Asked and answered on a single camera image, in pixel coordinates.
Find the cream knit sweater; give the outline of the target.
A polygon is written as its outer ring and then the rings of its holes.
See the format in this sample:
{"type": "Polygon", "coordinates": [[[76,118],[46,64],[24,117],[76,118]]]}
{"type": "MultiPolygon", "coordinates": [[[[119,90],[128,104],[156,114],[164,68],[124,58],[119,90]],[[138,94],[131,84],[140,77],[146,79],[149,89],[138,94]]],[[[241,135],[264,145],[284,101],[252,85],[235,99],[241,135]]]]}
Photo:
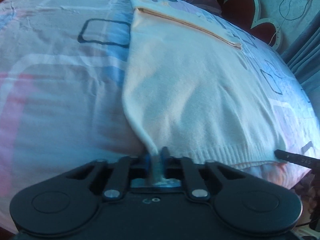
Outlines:
{"type": "Polygon", "coordinates": [[[166,1],[130,0],[133,20],[123,87],[125,115],[151,154],[216,160],[290,188],[294,176],[274,152],[289,145],[277,116],[284,77],[251,60],[231,31],[166,1]]]}

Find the blue-grey right curtain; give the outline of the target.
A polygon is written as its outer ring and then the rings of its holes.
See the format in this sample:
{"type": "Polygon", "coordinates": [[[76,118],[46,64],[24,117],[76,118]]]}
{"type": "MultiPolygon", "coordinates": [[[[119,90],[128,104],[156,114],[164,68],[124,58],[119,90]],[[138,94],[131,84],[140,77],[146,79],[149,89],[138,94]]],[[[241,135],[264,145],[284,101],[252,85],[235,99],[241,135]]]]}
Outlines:
{"type": "Polygon", "coordinates": [[[319,107],[319,25],[310,25],[281,56],[303,87],[314,108],[319,107]]]}

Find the patterned pastel bed quilt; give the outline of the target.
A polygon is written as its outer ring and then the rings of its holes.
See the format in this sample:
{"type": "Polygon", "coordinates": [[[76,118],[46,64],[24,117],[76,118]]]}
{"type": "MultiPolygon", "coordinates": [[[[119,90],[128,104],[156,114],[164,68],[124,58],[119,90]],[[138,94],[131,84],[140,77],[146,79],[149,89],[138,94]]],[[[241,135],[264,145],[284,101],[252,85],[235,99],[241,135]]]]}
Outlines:
{"type": "MultiPolygon", "coordinates": [[[[277,116],[285,151],[319,157],[319,120],[280,55],[219,16],[183,1],[238,38],[251,60],[272,67],[289,98],[277,116]]],[[[95,159],[148,150],[130,125],[123,87],[130,47],[130,0],[6,0],[1,3],[1,227],[16,232],[14,195],[95,159]]]]}

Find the red heart-shaped headboard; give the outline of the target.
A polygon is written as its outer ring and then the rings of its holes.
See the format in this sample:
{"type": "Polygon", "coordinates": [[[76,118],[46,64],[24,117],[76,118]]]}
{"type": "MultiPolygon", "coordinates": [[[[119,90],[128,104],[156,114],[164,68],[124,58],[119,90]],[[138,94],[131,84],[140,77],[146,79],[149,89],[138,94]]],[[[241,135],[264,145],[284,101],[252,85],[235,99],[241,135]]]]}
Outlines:
{"type": "Polygon", "coordinates": [[[248,32],[278,50],[283,35],[280,24],[270,18],[261,17],[260,0],[217,0],[222,9],[222,18],[248,32]]]}

